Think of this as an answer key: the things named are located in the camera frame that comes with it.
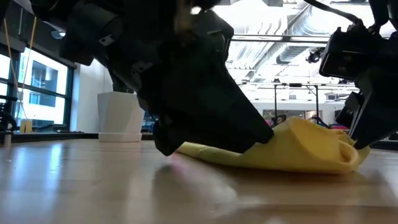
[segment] hardwood floor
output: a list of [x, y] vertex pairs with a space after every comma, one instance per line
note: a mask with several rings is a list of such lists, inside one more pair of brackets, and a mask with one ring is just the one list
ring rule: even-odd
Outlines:
[[232, 169], [153, 142], [97, 140], [0, 149], [0, 223], [397, 223], [398, 153], [374, 150], [358, 173]]

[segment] white planter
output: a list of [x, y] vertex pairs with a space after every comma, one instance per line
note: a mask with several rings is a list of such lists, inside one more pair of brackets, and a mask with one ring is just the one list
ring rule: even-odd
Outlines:
[[144, 110], [137, 95], [109, 92], [98, 94], [99, 141], [140, 142]]

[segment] black frame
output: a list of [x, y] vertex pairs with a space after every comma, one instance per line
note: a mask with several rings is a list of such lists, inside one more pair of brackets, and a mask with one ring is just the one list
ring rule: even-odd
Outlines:
[[10, 5], [11, 0], [2, 0], [0, 2], [0, 19], [3, 20], [3, 18], [6, 16], [6, 12], [8, 9], [8, 5]]
[[[33, 48], [32, 50], [48, 57], [51, 58], [52, 60], [54, 60], [53, 57], [49, 57], [47, 54], [44, 54], [43, 52], [41, 52], [39, 49]], [[9, 52], [8, 52], [8, 48], [7, 46], [0, 44], [0, 54], [1, 55], [5, 55], [7, 57], [9, 57]], [[13, 63], [14, 69], [15, 69], [15, 73], [16, 73], [16, 78], [18, 80], [19, 78], [19, 64], [20, 64], [20, 58], [21, 58], [21, 52], [18, 52], [14, 49], [11, 49], [11, 63]], [[26, 90], [32, 90], [32, 91], [36, 91], [37, 93], [43, 93], [46, 95], [50, 95], [50, 96], [55, 96], [55, 97], [61, 97], [65, 99], [65, 106], [64, 106], [64, 112], [63, 112], [63, 124], [66, 126], [64, 131], [69, 131], [70, 130], [70, 115], [71, 115], [71, 108], [72, 108], [72, 91], [73, 91], [73, 76], [74, 76], [74, 68], [63, 63], [63, 62], [59, 62], [58, 60], [55, 60], [58, 63], [61, 63], [63, 65], [65, 65], [68, 68], [68, 73], [67, 73], [67, 86], [66, 86], [66, 92], [65, 94], [59, 94], [57, 92], [54, 91], [50, 91], [50, 90], [46, 90], [43, 88], [38, 88], [35, 86], [31, 86], [31, 85], [24, 85], [24, 88]], [[13, 97], [17, 97], [17, 91], [18, 89], [15, 88], [15, 84], [14, 84], [14, 77], [12, 75], [12, 71], [11, 71], [11, 64], [10, 64], [10, 72], [9, 72], [9, 76], [8, 78], [0, 78], [0, 83], [5, 83], [8, 85], [8, 89], [7, 89], [7, 96], [13, 96]], [[22, 83], [17, 83], [18, 88], [22, 88]], [[15, 115], [15, 106], [12, 107], [12, 109], [9, 111], [9, 113], [14, 116]]]

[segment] exposed ductwork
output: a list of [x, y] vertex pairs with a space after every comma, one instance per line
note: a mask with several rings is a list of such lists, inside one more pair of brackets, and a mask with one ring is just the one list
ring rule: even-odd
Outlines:
[[[218, 3], [219, 6], [230, 6], [234, 3], [237, 3], [240, 0], [221, 0], [220, 3]], [[267, 6], [272, 6], [272, 7], [282, 7], [284, 5], [283, 0], [262, 0], [264, 3], [267, 4]]]
[[[313, 16], [312, 9], [312, 6], [307, 7], [300, 17], [285, 31], [285, 35], [327, 35], [327, 32], [322, 32], [312, 27], [312, 23], [316, 22], [317, 19]], [[308, 49], [307, 46], [275, 43], [254, 69], [260, 71], [261, 67], [266, 64], [287, 65], [306, 49]]]
[[[229, 9], [229, 13], [246, 12], [241, 21], [232, 22], [235, 34], [281, 35], [287, 28], [287, 17], [281, 7], [269, 7], [264, 0], [241, 0]], [[228, 68], [250, 70], [264, 57], [273, 43], [270, 42], [232, 42], [229, 48]]]

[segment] yellow towel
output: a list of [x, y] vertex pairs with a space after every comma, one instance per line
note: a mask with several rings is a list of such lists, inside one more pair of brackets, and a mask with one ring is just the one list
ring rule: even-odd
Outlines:
[[274, 133], [267, 144], [256, 144], [244, 154], [189, 142], [178, 152], [226, 166], [333, 174], [356, 170], [370, 152], [370, 147], [357, 151], [343, 131], [300, 118], [288, 119]]

